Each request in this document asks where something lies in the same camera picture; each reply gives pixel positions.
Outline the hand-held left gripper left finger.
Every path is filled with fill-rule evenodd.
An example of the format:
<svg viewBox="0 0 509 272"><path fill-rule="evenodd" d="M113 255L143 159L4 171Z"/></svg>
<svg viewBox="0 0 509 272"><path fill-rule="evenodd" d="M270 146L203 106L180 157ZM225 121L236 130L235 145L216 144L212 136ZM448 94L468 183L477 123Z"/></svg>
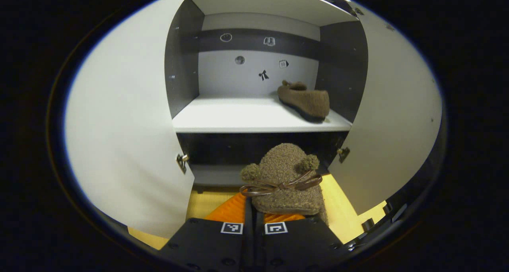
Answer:
<svg viewBox="0 0 509 272"><path fill-rule="evenodd" d="M205 218L190 218L160 249L182 271L252 272L255 237L251 201L238 193Z"/></svg>

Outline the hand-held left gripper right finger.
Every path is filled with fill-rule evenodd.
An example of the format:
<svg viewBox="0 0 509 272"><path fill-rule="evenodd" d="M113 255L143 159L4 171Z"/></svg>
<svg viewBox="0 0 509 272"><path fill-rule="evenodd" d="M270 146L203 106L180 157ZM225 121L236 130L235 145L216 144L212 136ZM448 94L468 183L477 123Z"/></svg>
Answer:
<svg viewBox="0 0 509 272"><path fill-rule="evenodd" d="M254 228L256 271L324 271L354 249L319 217L264 223L264 214L257 212Z"/></svg>

